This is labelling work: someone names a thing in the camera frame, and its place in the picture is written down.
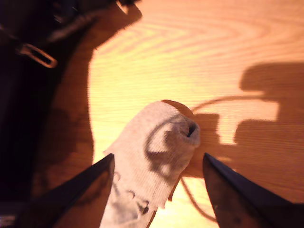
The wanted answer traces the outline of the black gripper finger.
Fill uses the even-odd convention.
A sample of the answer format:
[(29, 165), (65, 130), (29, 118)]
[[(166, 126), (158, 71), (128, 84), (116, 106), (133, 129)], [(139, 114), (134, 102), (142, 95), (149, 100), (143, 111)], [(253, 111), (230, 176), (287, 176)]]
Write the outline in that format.
[(302, 228), (304, 205), (255, 184), (206, 153), (203, 176), (221, 228)]
[(74, 178), (31, 200), (18, 214), (16, 228), (97, 228), (114, 174), (109, 154)]

